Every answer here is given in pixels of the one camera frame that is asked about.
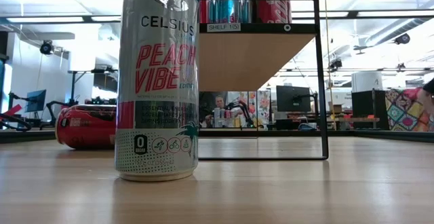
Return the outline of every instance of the shelf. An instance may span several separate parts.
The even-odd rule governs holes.
[[[257,91],[315,34],[314,24],[201,24],[199,90]]]

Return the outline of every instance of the label sticker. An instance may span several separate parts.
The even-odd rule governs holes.
[[[226,24],[208,24],[207,32],[227,32],[227,31],[241,31],[241,24],[239,23],[226,23]]]

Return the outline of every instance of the icon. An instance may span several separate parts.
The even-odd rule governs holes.
[[[170,153],[178,153],[181,150],[181,141],[178,138],[171,138],[168,143]]]
[[[152,142],[152,150],[155,153],[164,153],[167,151],[168,143],[164,138],[157,138]]]
[[[134,153],[144,155],[148,153],[148,137],[140,134],[134,137]]]
[[[184,152],[189,152],[191,149],[191,145],[193,144],[191,142],[191,139],[189,137],[184,137],[183,139],[181,139],[181,144],[182,144],[182,150]]]

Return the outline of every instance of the wooden table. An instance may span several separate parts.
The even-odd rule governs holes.
[[[228,140],[201,139],[200,152],[317,144]],[[146,184],[118,179],[112,151],[0,145],[0,223],[433,223],[433,144],[345,137],[331,138],[330,150],[327,162],[200,162],[190,178]]]

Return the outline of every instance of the celsius can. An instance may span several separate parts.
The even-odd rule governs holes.
[[[291,23],[290,1],[256,1],[252,4],[253,21],[256,23]]]
[[[75,105],[63,109],[55,127],[57,141],[74,149],[112,149],[115,130],[114,105]]]
[[[115,168],[170,181],[197,167],[199,0],[124,0]]]
[[[208,23],[208,1],[200,1],[199,12],[201,15],[200,23]]]

